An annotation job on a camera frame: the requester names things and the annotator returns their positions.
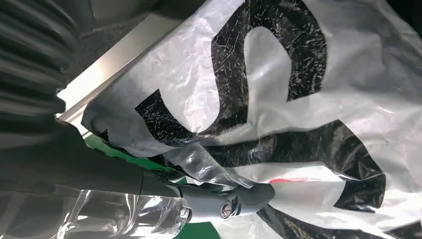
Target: stainless steel edge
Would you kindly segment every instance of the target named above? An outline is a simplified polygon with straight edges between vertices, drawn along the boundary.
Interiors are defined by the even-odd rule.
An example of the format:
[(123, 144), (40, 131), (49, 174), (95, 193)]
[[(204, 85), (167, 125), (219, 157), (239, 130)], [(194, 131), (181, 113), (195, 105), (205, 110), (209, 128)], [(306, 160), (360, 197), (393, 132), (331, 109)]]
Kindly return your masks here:
[(57, 117), (76, 126), (84, 138), (91, 135), (81, 125), (82, 115), (89, 101), (130, 67), (131, 62), (139, 55), (146, 52), (181, 22), (180, 19), (156, 14), (146, 17), (58, 94), (58, 97), (66, 102), (66, 111), (57, 114)]

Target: crumpled plastic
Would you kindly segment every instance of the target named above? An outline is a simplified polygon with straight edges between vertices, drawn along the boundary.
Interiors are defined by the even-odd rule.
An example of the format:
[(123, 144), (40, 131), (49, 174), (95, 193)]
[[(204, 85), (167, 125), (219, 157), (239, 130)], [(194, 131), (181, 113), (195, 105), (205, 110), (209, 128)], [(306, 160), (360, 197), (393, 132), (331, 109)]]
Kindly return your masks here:
[(224, 239), (412, 238), (421, 78), (422, 41), (384, 0), (209, 0), (83, 124), (199, 182), (271, 183), (256, 215), (213, 222)]
[(0, 185), (2, 239), (171, 239), (189, 215), (183, 198), (60, 185), (33, 185), (28, 191), (5, 186)]

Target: clear plastic film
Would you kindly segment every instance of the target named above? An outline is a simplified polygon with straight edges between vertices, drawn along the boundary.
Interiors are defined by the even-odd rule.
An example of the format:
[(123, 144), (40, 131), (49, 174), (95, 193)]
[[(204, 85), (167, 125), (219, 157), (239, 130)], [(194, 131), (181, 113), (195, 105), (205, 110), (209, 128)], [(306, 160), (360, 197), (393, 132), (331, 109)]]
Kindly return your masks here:
[(214, 222), (224, 239), (417, 238), (421, 79), (385, 0), (208, 0), (83, 124), (199, 182), (272, 184), (256, 215)]
[(0, 188), (0, 238), (172, 239), (189, 216), (182, 198), (62, 186), (30, 190)]

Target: bolt head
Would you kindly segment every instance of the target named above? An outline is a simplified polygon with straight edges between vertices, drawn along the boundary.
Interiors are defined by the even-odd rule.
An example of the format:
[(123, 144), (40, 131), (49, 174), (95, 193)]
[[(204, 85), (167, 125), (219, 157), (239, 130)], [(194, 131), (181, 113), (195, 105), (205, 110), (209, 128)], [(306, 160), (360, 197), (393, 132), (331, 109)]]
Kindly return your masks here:
[(221, 217), (223, 219), (226, 219), (226, 218), (230, 217), (231, 211), (232, 211), (232, 209), (231, 209), (231, 203), (225, 202), (221, 206)]

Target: screw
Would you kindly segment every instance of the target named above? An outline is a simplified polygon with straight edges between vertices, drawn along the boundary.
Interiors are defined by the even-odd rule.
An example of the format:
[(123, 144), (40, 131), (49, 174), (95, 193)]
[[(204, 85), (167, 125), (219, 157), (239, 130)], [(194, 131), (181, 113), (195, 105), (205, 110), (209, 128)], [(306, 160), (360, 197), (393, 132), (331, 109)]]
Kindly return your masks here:
[(180, 217), (187, 218), (189, 215), (189, 211), (186, 208), (182, 208), (179, 212)]
[(229, 202), (225, 202), (221, 207), (221, 217), (226, 219), (230, 217), (231, 214), (231, 204)]

